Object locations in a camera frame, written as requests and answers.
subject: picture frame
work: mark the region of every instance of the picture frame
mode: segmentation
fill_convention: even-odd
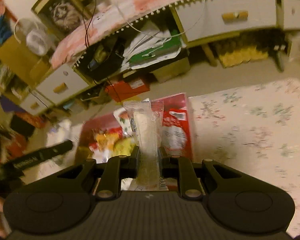
[[[92,17],[81,0],[38,0],[31,10],[61,40]]]

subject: desk drawer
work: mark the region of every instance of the desk drawer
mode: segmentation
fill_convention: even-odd
[[[52,103],[38,92],[32,91],[31,93],[20,104],[20,107],[29,114],[37,115],[52,106]]]
[[[276,25],[275,0],[203,0],[176,6],[188,41]]]
[[[64,64],[48,76],[36,89],[55,105],[58,105],[88,86],[71,67]]]
[[[300,29],[300,0],[281,0],[283,9],[283,29]]]

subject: cat painting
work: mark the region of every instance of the cat painting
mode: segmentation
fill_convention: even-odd
[[[74,31],[81,23],[82,15],[69,2],[61,0],[49,7],[55,25],[64,33]]]

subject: carpet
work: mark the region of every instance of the carpet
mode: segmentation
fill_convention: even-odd
[[[194,161],[211,158],[287,191],[287,232],[300,234],[300,81],[286,79],[189,98]]]

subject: pink tablecloth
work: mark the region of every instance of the pink tablecloth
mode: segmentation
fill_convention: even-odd
[[[117,0],[117,3],[126,20],[132,22],[176,1],[179,0]],[[94,15],[88,30],[90,45],[126,25],[118,9],[108,3],[111,1],[105,0],[97,6],[99,12]],[[82,24],[60,42],[52,57],[53,68],[73,60],[76,54],[86,49],[85,34],[85,27]]]

